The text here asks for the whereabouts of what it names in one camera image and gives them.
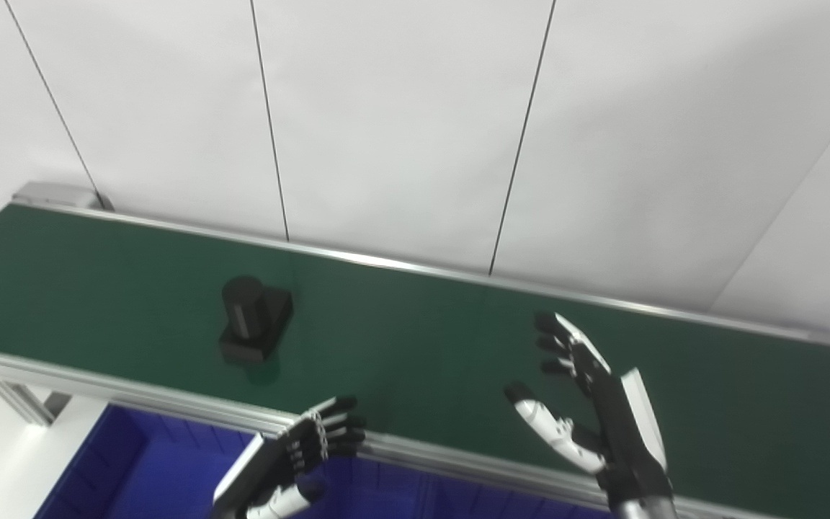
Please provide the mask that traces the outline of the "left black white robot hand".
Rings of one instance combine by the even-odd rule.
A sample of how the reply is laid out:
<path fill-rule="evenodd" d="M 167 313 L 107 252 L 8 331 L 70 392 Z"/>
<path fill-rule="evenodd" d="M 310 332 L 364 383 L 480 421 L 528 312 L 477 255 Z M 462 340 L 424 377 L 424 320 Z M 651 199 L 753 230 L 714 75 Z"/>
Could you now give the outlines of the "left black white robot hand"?
<path fill-rule="evenodd" d="M 279 434 L 254 435 L 221 477 L 211 518 L 290 518 L 323 498 L 325 479 L 313 475 L 331 458 L 355 457 L 365 440 L 365 418 L 354 396 L 313 405 Z"/>

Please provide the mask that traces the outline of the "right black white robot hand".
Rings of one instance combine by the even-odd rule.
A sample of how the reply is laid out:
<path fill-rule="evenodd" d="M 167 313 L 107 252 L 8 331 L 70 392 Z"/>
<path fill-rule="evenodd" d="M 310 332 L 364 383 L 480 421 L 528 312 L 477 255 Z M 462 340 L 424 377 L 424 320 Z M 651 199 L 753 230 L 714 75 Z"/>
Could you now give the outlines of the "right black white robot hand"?
<path fill-rule="evenodd" d="M 675 518 L 677 509 L 664 440 L 637 368 L 618 375 L 596 345 L 564 316 L 535 316 L 537 345 L 553 357 L 544 373 L 572 378 L 593 405 L 599 430 L 558 416 L 523 382 L 504 394 L 518 416 L 551 450 L 595 476 L 617 518 Z"/>

